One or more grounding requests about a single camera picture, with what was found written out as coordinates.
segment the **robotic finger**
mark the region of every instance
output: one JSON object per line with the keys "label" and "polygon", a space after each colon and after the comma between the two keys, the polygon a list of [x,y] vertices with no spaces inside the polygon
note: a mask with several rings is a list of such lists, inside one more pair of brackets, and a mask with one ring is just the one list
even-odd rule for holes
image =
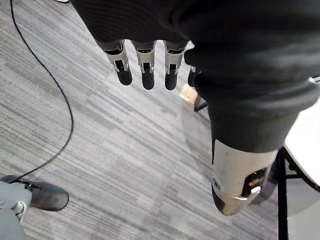
{"label": "robotic finger", "polygon": [[195,86],[195,78],[200,73],[201,73],[200,68],[198,68],[196,66],[191,66],[190,67],[190,71],[189,71],[189,75],[188,75],[188,84],[189,84],[190,87],[194,87]]}
{"label": "robotic finger", "polygon": [[173,90],[177,85],[179,67],[188,42],[163,42],[165,48],[165,87],[168,90]]}
{"label": "robotic finger", "polygon": [[113,65],[120,82],[125,86],[130,85],[132,82],[132,75],[125,48],[125,41],[122,39],[111,42],[96,42]]}
{"label": "robotic finger", "polygon": [[147,90],[151,90],[155,85],[154,66],[156,41],[131,42],[135,48],[136,56],[141,69],[143,87]]}

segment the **silver metal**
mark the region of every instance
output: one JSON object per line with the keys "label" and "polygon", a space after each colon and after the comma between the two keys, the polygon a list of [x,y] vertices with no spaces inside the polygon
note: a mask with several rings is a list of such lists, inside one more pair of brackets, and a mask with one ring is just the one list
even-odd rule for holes
{"label": "silver metal", "polygon": [[170,74],[170,65],[175,65],[175,71],[174,74],[177,75],[182,58],[184,56],[186,47],[180,48],[181,52],[179,53],[169,53],[170,50],[179,50],[179,49],[170,49],[165,41],[164,42],[164,47],[165,47],[165,55],[164,55],[164,61],[165,61],[165,73]]}
{"label": "silver metal", "polygon": [[108,54],[106,51],[104,51],[104,53],[106,54],[106,56],[108,57],[110,63],[113,65],[114,69],[119,73],[120,70],[118,69],[117,65],[116,65],[116,61],[122,61],[123,67],[125,71],[128,71],[129,68],[129,60],[128,60],[128,55],[127,55],[127,51],[125,48],[125,41],[122,40],[121,41],[121,47],[120,47],[120,53],[119,54]]}
{"label": "silver metal", "polygon": [[195,66],[191,66],[191,72],[195,73],[196,72],[196,67]]}
{"label": "silver metal", "polygon": [[[213,156],[213,194],[223,202],[215,201],[218,210],[227,216],[234,215],[247,207],[260,193],[266,183],[272,163],[278,150],[253,153],[229,147],[219,140],[214,141]],[[248,196],[242,196],[246,178],[259,170],[265,169],[260,180],[262,184],[256,185],[254,181],[248,184],[253,186]]]}
{"label": "silver metal", "polygon": [[154,72],[154,67],[155,67],[155,44],[156,44],[156,41],[154,41],[154,44],[153,44],[152,48],[149,48],[150,49],[149,52],[142,52],[141,51],[142,49],[137,49],[136,46],[134,45],[136,57],[138,58],[138,63],[139,63],[141,72],[143,74],[146,73],[145,72],[145,68],[144,68],[144,64],[149,64],[150,73]]}

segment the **black cable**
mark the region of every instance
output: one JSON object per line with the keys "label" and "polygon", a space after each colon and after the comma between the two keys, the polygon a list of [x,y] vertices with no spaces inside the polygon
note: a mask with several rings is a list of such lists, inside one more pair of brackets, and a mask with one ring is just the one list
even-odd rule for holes
{"label": "black cable", "polygon": [[57,158],[57,156],[59,156],[59,154],[62,153],[63,150],[65,150],[65,148],[67,147],[68,143],[70,142],[71,140],[71,137],[72,137],[72,134],[74,132],[74,116],[72,114],[72,110],[71,110],[71,107],[70,107],[70,104],[69,104],[69,101],[64,93],[64,91],[62,90],[62,88],[60,87],[59,83],[57,82],[57,80],[55,79],[55,77],[51,74],[51,72],[47,69],[47,67],[39,60],[39,58],[36,56],[36,54],[31,50],[31,48],[29,47],[28,43],[26,42],[26,40],[24,39],[24,37],[22,36],[20,30],[19,30],[19,27],[16,23],[16,20],[15,20],[15,14],[14,14],[14,7],[13,7],[13,3],[12,3],[13,0],[10,0],[10,7],[11,7],[11,16],[12,16],[12,21],[13,21],[13,24],[16,28],[16,30],[18,31],[20,37],[22,38],[22,41],[24,42],[24,44],[26,45],[26,47],[30,50],[30,52],[32,53],[32,55],[35,57],[35,59],[41,64],[41,66],[47,71],[47,73],[52,77],[52,79],[54,80],[55,84],[57,85],[57,87],[60,89],[60,92],[62,93],[63,97],[64,97],[64,100],[65,100],[65,103],[66,105],[68,106],[68,109],[69,109],[69,112],[70,112],[70,118],[71,118],[71,129],[70,129],[70,133],[69,133],[69,137],[68,139],[66,140],[65,144],[62,146],[62,148],[54,155],[52,156],[48,161],[46,161],[45,163],[41,164],[40,166],[37,166],[36,168],[32,169],[31,171],[28,171],[26,172],[25,174],[21,175],[21,176],[18,176],[16,177],[14,180],[10,181],[9,184],[12,184],[14,183],[15,181],[17,181],[18,179],[20,178],[23,178],[31,173],[33,173],[34,171],[37,171],[38,169],[44,167],[45,165],[47,165],[48,163],[52,162],[54,159]]}

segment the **black sleeve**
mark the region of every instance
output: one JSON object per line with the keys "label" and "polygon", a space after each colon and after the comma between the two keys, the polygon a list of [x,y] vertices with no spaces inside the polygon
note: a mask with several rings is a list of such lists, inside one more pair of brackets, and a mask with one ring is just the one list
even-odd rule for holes
{"label": "black sleeve", "polygon": [[164,0],[160,22],[192,40],[212,141],[247,152],[280,148],[320,76],[318,0]]}

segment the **black metal frame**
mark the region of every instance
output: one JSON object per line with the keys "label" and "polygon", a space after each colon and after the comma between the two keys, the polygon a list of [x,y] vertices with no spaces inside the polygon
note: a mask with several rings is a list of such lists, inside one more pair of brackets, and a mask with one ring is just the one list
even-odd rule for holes
{"label": "black metal frame", "polygon": [[194,102],[194,111],[196,113],[199,112],[201,109],[204,109],[207,106],[208,106],[207,102],[204,102],[204,103],[200,104],[200,97],[199,97],[199,95],[196,96],[196,99],[195,99],[195,102]]}

